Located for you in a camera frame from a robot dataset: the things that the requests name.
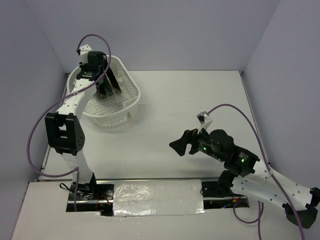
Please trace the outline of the beige plate with dark rim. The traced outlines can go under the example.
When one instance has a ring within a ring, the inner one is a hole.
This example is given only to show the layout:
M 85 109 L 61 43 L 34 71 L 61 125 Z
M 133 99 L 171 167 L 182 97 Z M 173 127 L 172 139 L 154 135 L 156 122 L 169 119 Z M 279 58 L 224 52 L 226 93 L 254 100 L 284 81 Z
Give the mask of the beige plate with dark rim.
M 104 90 L 103 88 L 101 87 L 101 84 L 100 83 L 97 83 L 96 85 L 96 91 L 97 91 L 97 94 L 100 98 L 103 98 L 104 97 Z

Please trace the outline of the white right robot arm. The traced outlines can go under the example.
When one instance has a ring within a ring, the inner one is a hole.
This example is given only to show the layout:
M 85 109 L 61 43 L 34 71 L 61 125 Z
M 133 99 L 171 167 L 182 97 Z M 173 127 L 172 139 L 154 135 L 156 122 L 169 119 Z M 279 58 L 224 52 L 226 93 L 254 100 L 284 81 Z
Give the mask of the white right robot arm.
M 245 195 L 260 202 L 268 202 L 284 210 L 286 219 L 309 229 L 316 221 L 320 202 L 317 187 L 302 186 L 273 169 L 249 150 L 234 144 L 234 139 L 222 129 L 185 130 L 182 137 L 169 143 L 179 156 L 198 152 L 223 163 L 217 189 L 221 195 Z

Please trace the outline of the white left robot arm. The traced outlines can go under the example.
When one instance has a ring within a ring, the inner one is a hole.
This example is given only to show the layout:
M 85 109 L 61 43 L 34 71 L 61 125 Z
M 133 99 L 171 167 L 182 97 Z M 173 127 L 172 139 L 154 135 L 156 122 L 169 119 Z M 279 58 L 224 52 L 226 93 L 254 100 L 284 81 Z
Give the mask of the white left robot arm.
M 80 118 L 97 92 L 95 81 L 105 75 L 108 61 L 101 51 L 88 51 L 84 56 L 86 63 L 80 65 L 70 97 L 56 112 L 47 113 L 44 121 L 49 146 L 60 154 L 70 170 L 77 169 L 72 174 L 74 192 L 90 200 L 97 196 L 98 186 L 83 153 L 85 134 Z

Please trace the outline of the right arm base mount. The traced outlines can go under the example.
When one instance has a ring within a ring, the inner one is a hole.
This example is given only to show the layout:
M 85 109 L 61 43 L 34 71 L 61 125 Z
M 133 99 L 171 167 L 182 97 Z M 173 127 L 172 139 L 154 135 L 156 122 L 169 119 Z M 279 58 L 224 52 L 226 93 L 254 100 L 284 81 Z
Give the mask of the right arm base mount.
M 232 209 L 249 208 L 248 198 L 244 195 L 234 193 L 224 193 L 217 185 L 216 181 L 202 181 L 200 194 L 203 197 L 203 208 L 212 209 Z

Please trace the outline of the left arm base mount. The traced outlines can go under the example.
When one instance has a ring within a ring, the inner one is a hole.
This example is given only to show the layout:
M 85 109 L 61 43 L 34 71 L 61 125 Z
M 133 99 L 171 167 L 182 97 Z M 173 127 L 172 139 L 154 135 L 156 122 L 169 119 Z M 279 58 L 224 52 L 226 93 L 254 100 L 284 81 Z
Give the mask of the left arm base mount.
M 59 187 L 68 191 L 67 204 L 65 211 L 67 213 L 75 212 L 98 212 L 101 216 L 111 217 L 114 215 L 113 202 L 115 185 L 113 183 L 101 183 L 97 185 L 97 193 L 84 193 L 78 191 L 74 198 L 74 185 L 67 186 L 60 183 Z

